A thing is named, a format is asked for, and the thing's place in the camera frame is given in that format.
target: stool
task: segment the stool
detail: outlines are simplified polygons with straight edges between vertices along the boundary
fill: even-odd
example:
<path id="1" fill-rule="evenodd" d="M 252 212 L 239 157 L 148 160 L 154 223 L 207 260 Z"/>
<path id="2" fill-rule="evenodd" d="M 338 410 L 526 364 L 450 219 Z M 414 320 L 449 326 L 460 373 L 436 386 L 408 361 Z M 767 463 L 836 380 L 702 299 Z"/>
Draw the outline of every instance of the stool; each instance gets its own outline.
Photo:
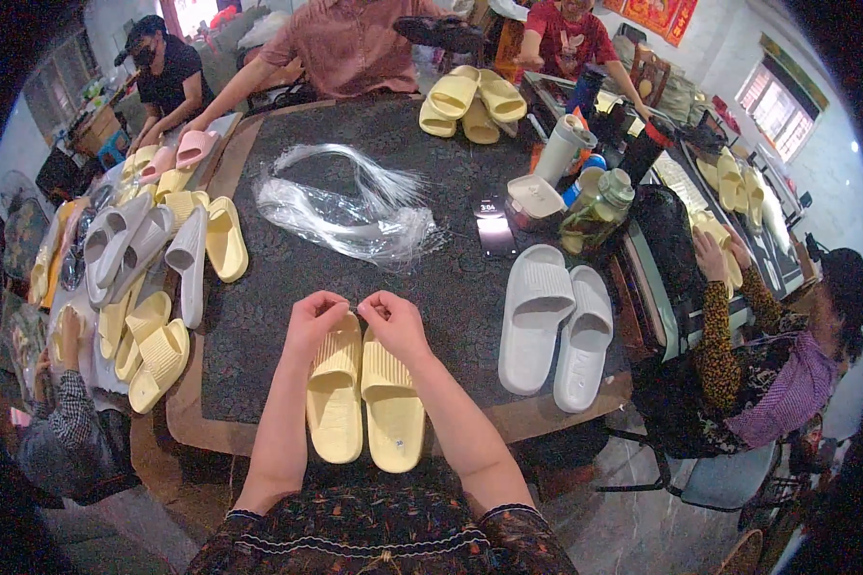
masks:
<path id="1" fill-rule="evenodd" d="M 125 161 L 125 152 L 128 146 L 131 145 L 131 140 L 124 130 L 118 130 L 105 140 L 105 144 L 99 148 L 99 163 L 102 164 L 102 169 L 108 171 L 113 166 Z"/>

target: black cap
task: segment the black cap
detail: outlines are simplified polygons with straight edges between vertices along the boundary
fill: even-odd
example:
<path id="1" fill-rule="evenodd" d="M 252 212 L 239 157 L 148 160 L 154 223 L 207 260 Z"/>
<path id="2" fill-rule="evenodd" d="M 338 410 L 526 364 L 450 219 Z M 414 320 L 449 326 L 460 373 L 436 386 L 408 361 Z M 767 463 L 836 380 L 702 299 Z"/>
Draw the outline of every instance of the black cap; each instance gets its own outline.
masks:
<path id="1" fill-rule="evenodd" d="M 845 328 L 863 326 L 863 257 L 849 247 L 832 249 L 822 256 L 822 273 L 831 303 Z"/>
<path id="2" fill-rule="evenodd" d="M 131 27 L 130 32 L 128 32 L 128 40 L 125 41 L 125 49 L 119 52 L 118 56 L 115 57 L 115 65 L 120 66 L 121 63 L 125 61 L 125 58 L 130 56 L 131 51 L 138 45 L 141 38 L 144 36 L 152 36 L 153 34 L 156 34 L 157 31 L 161 31 L 165 34 L 166 22 L 155 14 L 145 16 L 135 22 L 134 26 Z"/>

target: smartphone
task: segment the smartphone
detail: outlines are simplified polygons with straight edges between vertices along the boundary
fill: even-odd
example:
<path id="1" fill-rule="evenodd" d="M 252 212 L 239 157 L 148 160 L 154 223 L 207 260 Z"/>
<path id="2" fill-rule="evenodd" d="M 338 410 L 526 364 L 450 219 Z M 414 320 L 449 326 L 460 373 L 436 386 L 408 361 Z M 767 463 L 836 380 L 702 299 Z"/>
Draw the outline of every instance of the smartphone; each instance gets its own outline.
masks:
<path id="1" fill-rule="evenodd" d="M 517 256 L 518 247 L 514 243 L 512 228 L 508 226 L 505 210 L 497 201 L 498 198 L 484 197 L 474 210 L 483 256 L 486 258 Z"/>

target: white container lid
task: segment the white container lid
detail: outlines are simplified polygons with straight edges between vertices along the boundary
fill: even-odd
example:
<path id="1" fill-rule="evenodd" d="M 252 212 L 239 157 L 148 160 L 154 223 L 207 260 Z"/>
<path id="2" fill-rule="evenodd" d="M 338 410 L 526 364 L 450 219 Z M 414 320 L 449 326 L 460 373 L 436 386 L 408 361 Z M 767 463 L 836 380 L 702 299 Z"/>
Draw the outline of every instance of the white container lid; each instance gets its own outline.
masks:
<path id="1" fill-rule="evenodd" d="M 534 218 L 545 218 L 552 213 L 565 212 L 566 202 L 544 178 L 528 174 L 508 182 L 508 195 L 515 205 Z"/>

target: pink shirt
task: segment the pink shirt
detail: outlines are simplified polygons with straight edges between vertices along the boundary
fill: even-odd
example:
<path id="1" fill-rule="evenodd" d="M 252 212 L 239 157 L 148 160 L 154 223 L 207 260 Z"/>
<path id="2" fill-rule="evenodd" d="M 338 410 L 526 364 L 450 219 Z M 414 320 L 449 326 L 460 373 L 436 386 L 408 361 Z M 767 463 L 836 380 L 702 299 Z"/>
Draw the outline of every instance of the pink shirt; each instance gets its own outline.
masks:
<path id="1" fill-rule="evenodd" d="M 393 23 L 401 16 L 447 14 L 432 0 L 309 0 L 258 57 L 284 66 L 300 56 L 310 83 L 331 98 L 354 98 L 379 87 L 415 92 L 412 49 Z"/>

